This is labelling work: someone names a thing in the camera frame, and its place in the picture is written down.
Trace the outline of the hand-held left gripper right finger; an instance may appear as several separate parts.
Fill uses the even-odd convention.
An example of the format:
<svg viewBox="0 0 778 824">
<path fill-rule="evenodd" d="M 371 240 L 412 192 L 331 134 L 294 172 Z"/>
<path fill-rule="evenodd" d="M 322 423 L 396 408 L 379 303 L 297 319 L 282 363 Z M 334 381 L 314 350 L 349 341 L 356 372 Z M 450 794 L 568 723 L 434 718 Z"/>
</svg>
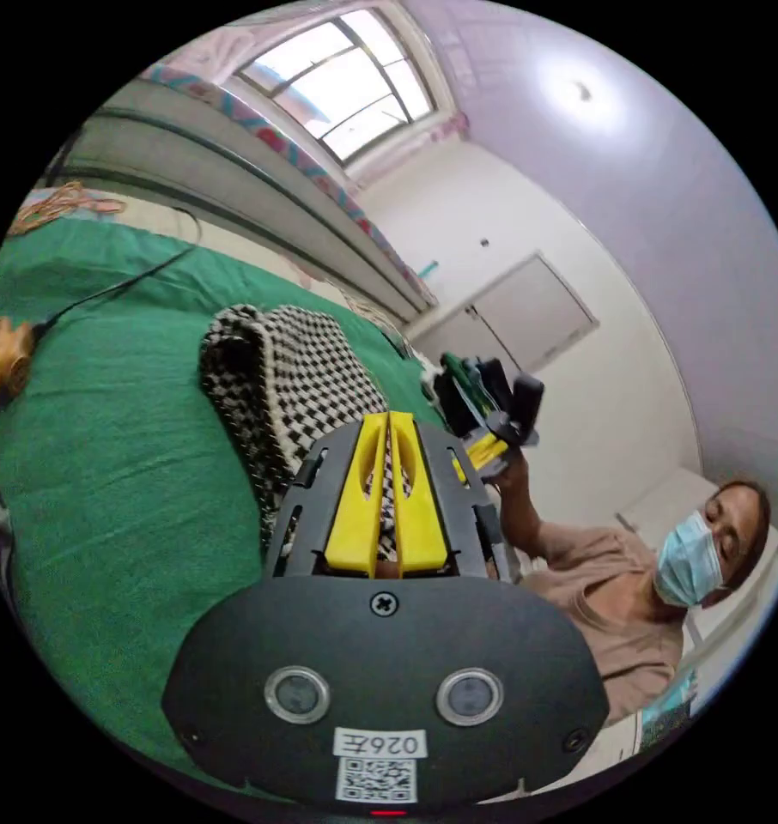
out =
<svg viewBox="0 0 778 824">
<path fill-rule="evenodd" d="M 447 544 L 411 414 L 390 413 L 390 441 L 398 575 L 437 573 L 447 562 Z"/>
</svg>

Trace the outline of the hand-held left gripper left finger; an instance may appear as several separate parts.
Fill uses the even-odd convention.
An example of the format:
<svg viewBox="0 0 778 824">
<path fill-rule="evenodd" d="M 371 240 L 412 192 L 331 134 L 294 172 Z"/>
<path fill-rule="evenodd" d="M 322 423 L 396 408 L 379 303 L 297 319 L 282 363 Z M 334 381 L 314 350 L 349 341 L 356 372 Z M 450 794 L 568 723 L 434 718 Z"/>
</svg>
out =
<svg viewBox="0 0 778 824">
<path fill-rule="evenodd" d="M 349 458 L 325 561 L 335 573 L 373 577 L 382 522 L 389 414 L 362 419 Z"/>
</svg>

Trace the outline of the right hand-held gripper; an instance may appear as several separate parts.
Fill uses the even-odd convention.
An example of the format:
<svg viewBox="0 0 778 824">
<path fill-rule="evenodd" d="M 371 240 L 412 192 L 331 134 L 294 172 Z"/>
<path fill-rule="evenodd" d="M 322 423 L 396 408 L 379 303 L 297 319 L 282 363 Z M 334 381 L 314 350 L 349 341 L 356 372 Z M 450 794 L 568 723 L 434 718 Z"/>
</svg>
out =
<svg viewBox="0 0 778 824">
<path fill-rule="evenodd" d="M 540 380 L 508 378 L 497 359 L 443 357 L 434 377 L 434 404 L 484 480 L 505 466 L 510 451 L 536 447 Z"/>
</svg>

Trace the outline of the person's right hand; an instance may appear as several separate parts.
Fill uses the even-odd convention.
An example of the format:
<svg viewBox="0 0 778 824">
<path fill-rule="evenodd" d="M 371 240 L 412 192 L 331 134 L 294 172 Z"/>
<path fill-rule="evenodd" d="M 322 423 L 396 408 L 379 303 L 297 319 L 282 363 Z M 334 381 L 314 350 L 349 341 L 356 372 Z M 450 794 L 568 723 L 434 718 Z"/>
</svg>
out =
<svg viewBox="0 0 778 824">
<path fill-rule="evenodd" d="M 492 485 L 502 498 L 530 498 L 529 464 L 522 450 L 510 451 L 504 455 L 506 466 L 492 479 Z"/>
</svg>

